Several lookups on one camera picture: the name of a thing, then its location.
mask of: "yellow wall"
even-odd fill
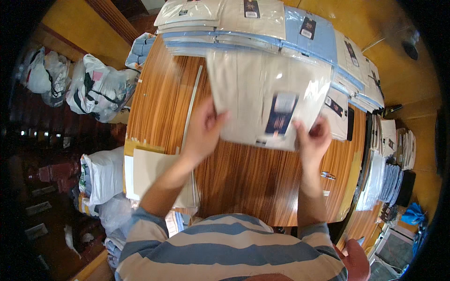
[[[84,0],[56,1],[42,23],[104,64],[125,68],[130,46]]]

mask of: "wooden table top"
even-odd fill
[[[203,58],[171,56],[161,36],[157,37],[134,94],[125,155],[133,156],[135,147],[166,154],[175,154],[177,147],[181,148],[200,65],[203,70],[193,112],[201,100],[211,95],[206,62]],[[322,171],[336,176],[336,180],[321,178],[323,189],[330,191],[325,199],[329,223],[342,220],[350,207],[364,136],[365,114],[355,109],[353,140],[333,140],[324,156]],[[201,197],[198,215],[205,218],[237,212],[255,216],[271,226],[295,226],[300,170],[295,152],[220,140],[214,153],[195,170]]]

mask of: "metal clip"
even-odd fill
[[[321,176],[322,178],[327,178],[327,179],[331,179],[331,180],[335,180],[335,179],[336,179],[335,176],[333,176],[333,175],[330,174],[329,172],[325,172],[325,171],[322,171],[322,172],[320,173],[320,176]]]

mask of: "striped t-shirt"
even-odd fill
[[[273,233],[245,214],[209,217],[168,238],[164,218],[139,208],[117,273],[122,280],[245,280],[278,273],[293,280],[346,280],[325,223],[300,239]]]

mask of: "bag of clothes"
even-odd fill
[[[70,109],[107,123],[134,93],[139,73],[131,69],[118,71],[87,54],[76,63],[72,78],[66,96]]]

